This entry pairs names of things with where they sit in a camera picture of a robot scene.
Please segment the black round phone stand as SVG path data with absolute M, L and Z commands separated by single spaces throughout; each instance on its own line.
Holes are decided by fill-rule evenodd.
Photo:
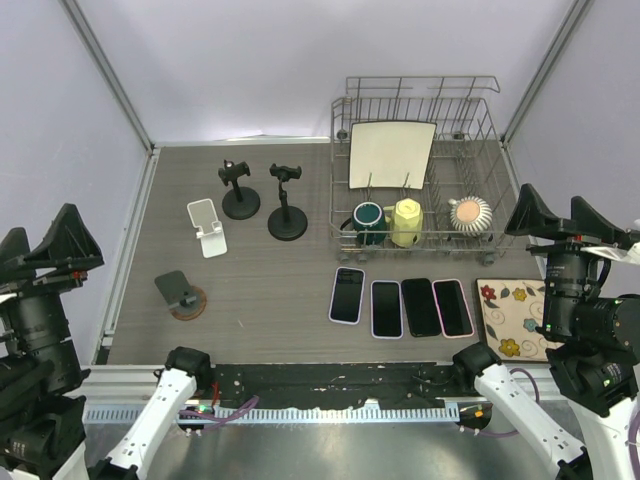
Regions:
M 250 176 L 251 171 L 244 161 L 234 163 L 224 160 L 218 169 L 218 176 L 225 186 L 231 189 L 224 195 L 222 209 L 225 215 L 233 220 L 246 220 L 254 216 L 260 209 L 261 200 L 256 190 L 240 186 L 238 179 Z

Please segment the lavender case phone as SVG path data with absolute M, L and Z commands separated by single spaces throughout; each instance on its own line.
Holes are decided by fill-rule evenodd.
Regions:
M 376 280 L 370 291 L 371 333 L 377 339 L 397 340 L 403 336 L 400 284 Z

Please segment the white phone stand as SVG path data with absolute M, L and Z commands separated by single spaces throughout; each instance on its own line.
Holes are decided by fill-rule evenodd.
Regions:
M 224 228 L 213 201 L 209 198 L 196 200 L 187 204 L 187 211 L 196 238 L 200 241 L 202 255 L 205 259 L 227 253 Z

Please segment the black gooseneck phone stand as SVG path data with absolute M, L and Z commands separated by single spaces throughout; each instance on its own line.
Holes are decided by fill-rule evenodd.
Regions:
M 308 227 L 306 214 L 298 207 L 291 206 L 288 202 L 288 193 L 284 184 L 290 180 L 298 180 L 302 174 L 302 168 L 278 166 L 272 164 L 269 167 L 272 177 L 278 179 L 278 198 L 280 206 L 269 216 L 267 227 L 272 237 L 280 241 L 294 241 L 304 235 Z

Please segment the pink case phone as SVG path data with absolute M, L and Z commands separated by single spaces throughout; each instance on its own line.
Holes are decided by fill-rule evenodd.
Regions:
M 474 334 L 469 307 L 462 284 L 457 279 L 437 280 L 432 284 L 443 335 L 466 338 Z

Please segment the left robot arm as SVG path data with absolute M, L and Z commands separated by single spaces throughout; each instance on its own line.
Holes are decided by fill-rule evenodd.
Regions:
M 145 479 L 158 448 L 190 398 L 213 385 L 211 360 L 177 347 L 133 426 L 93 467 L 85 461 L 86 398 L 74 396 L 81 367 L 62 294 L 104 263 L 78 208 L 66 203 L 42 242 L 22 227 L 1 242 L 1 466 L 14 479 Z

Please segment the black case phone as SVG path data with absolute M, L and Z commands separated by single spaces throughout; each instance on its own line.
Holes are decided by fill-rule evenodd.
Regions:
M 434 337 L 441 334 L 432 283 L 427 278 L 401 281 L 401 292 L 410 334 L 413 337 Z

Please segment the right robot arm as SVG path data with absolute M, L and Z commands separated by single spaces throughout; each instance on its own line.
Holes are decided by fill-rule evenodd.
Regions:
M 556 423 L 512 378 L 485 344 L 453 357 L 451 380 L 465 395 L 479 393 L 503 413 L 553 479 L 636 479 L 639 476 L 639 297 L 604 298 L 614 262 L 639 262 L 639 233 L 621 229 L 583 197 L 561 218 L 536 189 L 521 187 L 505 232 L 545 239 L 528 251 L 546 260 L 543 320 L 537 327 L 557 343 L 546 356 L 560 394 L 583 437 Z

